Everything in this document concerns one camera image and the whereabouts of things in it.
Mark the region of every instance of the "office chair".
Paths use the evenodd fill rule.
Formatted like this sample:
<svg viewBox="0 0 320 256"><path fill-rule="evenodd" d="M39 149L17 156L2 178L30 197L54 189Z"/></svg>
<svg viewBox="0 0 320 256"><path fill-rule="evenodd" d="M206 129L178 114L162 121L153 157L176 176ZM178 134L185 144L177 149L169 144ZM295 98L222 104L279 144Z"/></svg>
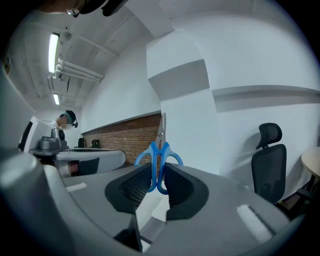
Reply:
<svg viewBox="0 0 320 256"><path fill-rule="evenodd" d="M259 126L261 139L251 160L254 192L275 204L284 195L286 186L287 149L279 142L282 131L276 123L263 123Z"/></svg>

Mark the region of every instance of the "ceiling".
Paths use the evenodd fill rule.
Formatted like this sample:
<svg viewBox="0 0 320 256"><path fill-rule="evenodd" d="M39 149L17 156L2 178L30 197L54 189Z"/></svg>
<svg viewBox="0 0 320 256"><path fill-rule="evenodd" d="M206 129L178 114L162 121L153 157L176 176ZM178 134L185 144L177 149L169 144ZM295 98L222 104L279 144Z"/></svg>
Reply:
<svg viewBox="0 0 320 256"><path fill-rule="evenodd" d="M254 13L286 25L286 18L261 0L159 0L170 19L204 11ZM71 33L66 40L64 33ZM123 6L116 14L105 17L102 11L73 18L66 13L30 13L15 31L8 47L11 58L9 74L17 89L35 109L55 106L52 94L60 104L81 108L95 82L68 76L53 79L54 90L48 86L48 50L52 33L60 34L57 54L68 62L102 75L128 46L150 32L143 23Z"/></svg>

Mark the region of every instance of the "red brick wall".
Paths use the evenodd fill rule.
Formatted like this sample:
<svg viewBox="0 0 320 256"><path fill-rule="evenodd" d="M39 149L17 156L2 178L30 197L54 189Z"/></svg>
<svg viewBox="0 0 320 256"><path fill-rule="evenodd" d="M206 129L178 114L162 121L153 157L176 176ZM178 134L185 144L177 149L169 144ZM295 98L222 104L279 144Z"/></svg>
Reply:
<svg viewBox="0 0 320 256"><path fill-rule="evenodd" d="M137 156L156 139L160 120L160 113L153 114L85 132L82 135L87 148L91 147L92 140L100 140L101 148L122 150L125 152L126 162L133 164ZM141 163L150 161L150 157L147 156Z"/></svg>

